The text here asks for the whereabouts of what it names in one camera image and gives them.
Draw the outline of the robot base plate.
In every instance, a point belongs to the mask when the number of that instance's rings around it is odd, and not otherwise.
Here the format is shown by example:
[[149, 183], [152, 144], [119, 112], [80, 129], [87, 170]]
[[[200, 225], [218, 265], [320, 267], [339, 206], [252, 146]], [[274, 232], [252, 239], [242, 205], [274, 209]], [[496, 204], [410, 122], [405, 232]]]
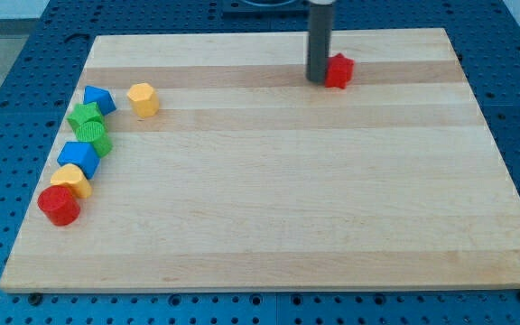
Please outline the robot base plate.
[[221, 0], [218, 3], [223, 17], [305, 14], [309, 9], [307, 0]]

